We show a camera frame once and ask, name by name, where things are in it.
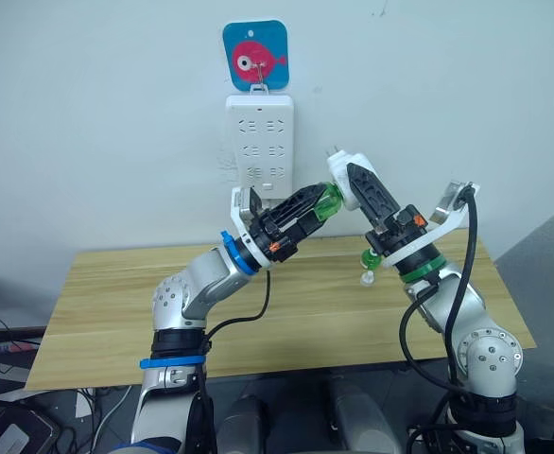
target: green ring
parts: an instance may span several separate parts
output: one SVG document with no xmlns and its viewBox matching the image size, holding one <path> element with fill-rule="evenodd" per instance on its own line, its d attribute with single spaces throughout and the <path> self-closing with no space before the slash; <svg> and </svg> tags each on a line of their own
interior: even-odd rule
<svg viewBox="0 0 554 454">
<path fill-rule="evenodd" d="M 401 276 L 401 280 L 405 283 L 416 281 L 420 279 L 421 277 L 426 276 L 431 271 L 438 270 L 440 267 L 442 267 L 447 260 L 442 255 L 439 255 L 438 257 L 433 258 L 428 263 L 422 265 L 420 268 L 409 272 L 408 274 L 404 274 Z"/>
</svg>

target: white power strip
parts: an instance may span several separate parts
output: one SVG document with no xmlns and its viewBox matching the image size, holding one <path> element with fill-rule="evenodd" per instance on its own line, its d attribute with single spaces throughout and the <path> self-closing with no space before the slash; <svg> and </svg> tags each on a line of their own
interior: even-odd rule
<svg viewBox="0 0 554 454">
<path fill-rule="evenodd" d="M 227 97 L 227 124 L 242 186 L 261 199 L 292 193 L 294 102 L 287 95 Z"/>
</svg>

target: pink fish cartoon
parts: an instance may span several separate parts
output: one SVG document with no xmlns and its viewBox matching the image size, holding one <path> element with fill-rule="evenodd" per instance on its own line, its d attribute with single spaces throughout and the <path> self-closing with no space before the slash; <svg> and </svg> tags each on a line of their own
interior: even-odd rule
<svg viewBox="0 0 554 454">
<path fill-rule="evenodd" d="M 257 83 L 258 66 L 261 68 L 262 79 L 266 79 L 275 64 L 286 64 L 286 56 L 275 59 L 270 51 L 257 41 L 239 43 L 233 51 L 233 67 L 237 75 L 247 82 Z"/>
</svg>

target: wooden table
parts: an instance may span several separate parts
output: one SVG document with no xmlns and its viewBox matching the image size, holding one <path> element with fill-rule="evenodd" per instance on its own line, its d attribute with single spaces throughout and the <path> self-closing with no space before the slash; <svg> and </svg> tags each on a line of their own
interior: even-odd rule
<svg viewBox="0 0 554 454">
<path fill-rule="evenodd" d="M 459 264 L 466 232 L 438 242 Z M 359 285 L 362 236 L 309 239 L 272 270 L 265 317 L 239 323 L 214 337 L 209 376 L 242 375 L 403 358 L 398 327 L 409 301 L 394 270 L 380 269 L 372 288 Z M 182 270 L 208 245 L 80 253 L 43 338 L 26 388 L 51 390 L 140 383 L 141 358 L 152 340 L 150 299 L 157 284 Z M 256 313 L 264 299 L 259 274 L 231 298 L 218 303 L 208 327 Z M 493 318 L 524 348 L 535 343 L 484 247 L 479 244 L 472 282 Z M 444 356 L 441 336 L 419 315 L 408 328 L 416 358 Z"/>
</svg>

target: blue ring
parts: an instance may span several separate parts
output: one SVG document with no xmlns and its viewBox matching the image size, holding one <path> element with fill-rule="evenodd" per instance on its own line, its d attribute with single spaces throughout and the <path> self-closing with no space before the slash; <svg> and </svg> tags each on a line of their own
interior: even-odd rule
<svg viewBox="0 0 554 454">
<path fill-rule="evenodd" d="M 220 234 L 222 235 L 222 241 L 224 243 L 224 246 L 227 248 L 227 251 L 229 251 L 229 255 L 237 264 L 237 266 L 248 276 L 254 276 L 256 274 L 256 271 L 250 268 L 250 265 L 246 263 L 246 261 L 243 259 L 241 255 L 239 255 L 239 251 L 235 246 L 233 237 L 229 235 L 229 232 L 227 232 L 226 230 L 223 230 L 222 232 L 220 232 Z"/>
<path fill-rule="evenodd" d="M 141 359 L 141 369 L 151 369 L 153 367 L 168 367 L 168 366 L 192 366 L 195 364 L 203 364 L 205 362 L 204 355 L 196 357 L 176 357 L 176 358 L 158 358 L 158 359 Z"/>
</svg>

